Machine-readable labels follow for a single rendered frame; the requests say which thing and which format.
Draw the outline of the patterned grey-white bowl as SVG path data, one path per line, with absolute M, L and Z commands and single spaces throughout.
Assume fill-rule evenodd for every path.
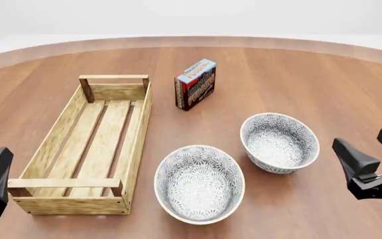
M 173 218 L 188 224 L 213 224 L 230 216 L 245 194 L 238 163 L 208 145 L 188 145 L 169 153 L 154 176 L 155 196 Z
M 301 121 L 279 113 L 260 113 L 241 125 L 240 139 L 258 168 L 278 175 L 311 165 L 320 154 L 314 132 Z

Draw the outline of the chocolate pudding box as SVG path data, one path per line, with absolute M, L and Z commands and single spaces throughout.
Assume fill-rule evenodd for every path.
M 201 59 L 174 78 L 175 104 L 184 111 L 213 93 L 217 63 Z

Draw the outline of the wooden slat tray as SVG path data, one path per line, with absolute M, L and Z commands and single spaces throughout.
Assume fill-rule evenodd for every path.
M 153 93 L 147 75 L 96 84 L 108 75 L 82 75 L 80 85 L 18 179 L 12 199 L 27 214 L 129 214 Z

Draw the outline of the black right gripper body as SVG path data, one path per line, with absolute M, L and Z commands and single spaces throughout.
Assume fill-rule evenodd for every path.
M 357 200 L 382 199 L 382 175 L 368 183 L 353 178 L 348 183 L 347 188 Z

